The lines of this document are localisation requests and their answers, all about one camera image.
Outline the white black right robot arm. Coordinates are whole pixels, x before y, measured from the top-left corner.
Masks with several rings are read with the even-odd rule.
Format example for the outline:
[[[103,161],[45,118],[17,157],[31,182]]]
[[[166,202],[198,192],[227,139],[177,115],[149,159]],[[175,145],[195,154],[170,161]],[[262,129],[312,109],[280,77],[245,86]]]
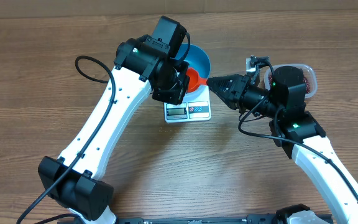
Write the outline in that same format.
[[[301,69],[278,67],[269,90],[259,88],[248,74],[209,78],[206,83],[230,109],[243,115],[238,125],[242,134],[271,139],[283,148],[310,178],[338,223],[358,223],[358,183],[334,152],[325,130],[305,110]],[[246,118],[254,113],[271,118],[269,135],[243,129]]]

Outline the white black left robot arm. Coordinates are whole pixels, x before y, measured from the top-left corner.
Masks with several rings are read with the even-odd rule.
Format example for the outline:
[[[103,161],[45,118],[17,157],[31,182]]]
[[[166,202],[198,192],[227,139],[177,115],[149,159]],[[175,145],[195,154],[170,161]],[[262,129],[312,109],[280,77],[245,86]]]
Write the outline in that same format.
[[[144,35],[117,48],[107,87],[77,137],[54,159],[38,167],[45,196],[67,208],[75,223],[115,223],[109,208],[113,187],[102,181],[109,158],[138,107],[151,96],[173,105],[188,88],[188,62],[177,58],[181,37]]]

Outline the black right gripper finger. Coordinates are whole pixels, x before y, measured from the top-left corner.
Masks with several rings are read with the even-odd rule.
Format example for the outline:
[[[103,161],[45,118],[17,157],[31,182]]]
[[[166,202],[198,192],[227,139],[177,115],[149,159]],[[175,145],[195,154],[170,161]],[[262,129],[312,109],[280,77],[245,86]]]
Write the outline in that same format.
[[[239,109],[241,88],[238,86],[210,86],[210,90],[230,109]]]
[[[240,74],[232,74],[221,77],[212,77],[207,80],[207,84],[212,89],[227,89],[240,82],[243,76]]]

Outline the orange measuring scoop blue handle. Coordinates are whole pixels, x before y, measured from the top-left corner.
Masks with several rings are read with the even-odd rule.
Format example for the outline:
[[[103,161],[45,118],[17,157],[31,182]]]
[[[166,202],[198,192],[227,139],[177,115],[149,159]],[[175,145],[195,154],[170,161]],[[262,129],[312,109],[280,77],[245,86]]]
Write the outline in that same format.
[[[190,78],[187,93],[196,91],[200,85],[207,85],[207,78],[202,78],[194,68],[188,68],[186,75]]]

